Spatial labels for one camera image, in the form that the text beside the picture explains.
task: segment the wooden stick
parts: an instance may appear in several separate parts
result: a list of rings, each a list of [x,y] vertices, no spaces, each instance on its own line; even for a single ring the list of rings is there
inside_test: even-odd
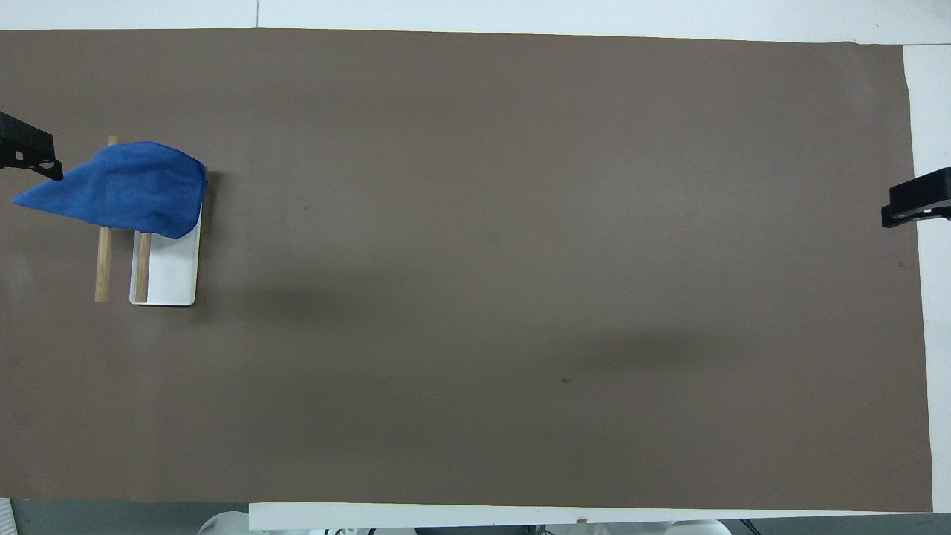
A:
[[[139,232],[139,255],[135,261],[135,302],[148,301],[148,260],[152,251],[152,235]]]
[[[119,138],[110,135],[106,145],[119,143]],[[96,255],[96,303],[109,300],[109,268],[112,260],[112,228],[99,227],[99,252]]]

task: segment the brown paper sheet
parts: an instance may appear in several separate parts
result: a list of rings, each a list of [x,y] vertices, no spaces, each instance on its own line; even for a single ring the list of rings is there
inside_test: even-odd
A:
[[[0,495],[930,510],[899,47],[0,33],[67,168],[204,161],[198,302],[0,206]],[[42,180],[4,170],[10,198]]]

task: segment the blue cloth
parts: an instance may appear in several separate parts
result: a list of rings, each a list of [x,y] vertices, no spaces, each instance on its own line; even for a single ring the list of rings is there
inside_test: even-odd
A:
[[[150,141],[121,143],[92,160],[13,197],[21,207],[181,238],[198,223],[204,166],[191,156]]]

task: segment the folded blue fabric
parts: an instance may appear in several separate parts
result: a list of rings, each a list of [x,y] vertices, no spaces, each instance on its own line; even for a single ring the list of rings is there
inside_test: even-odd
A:
[[[180,150],[150,141],[121,143],[59,182],[20,193],[13,203],[101,227],[181,238],[198,223],[206,184],[204,165]]]

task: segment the black plastic bracket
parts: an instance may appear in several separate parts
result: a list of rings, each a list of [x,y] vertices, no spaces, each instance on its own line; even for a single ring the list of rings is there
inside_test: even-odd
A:
[[[56,160],[53,136],[0,111],[0,168],[34,170],[63,180],[63,164]]]
[[[951,168],[892,186],[888,206],[882,207],[882,226],[893,228],[909,221],[951,220]]]

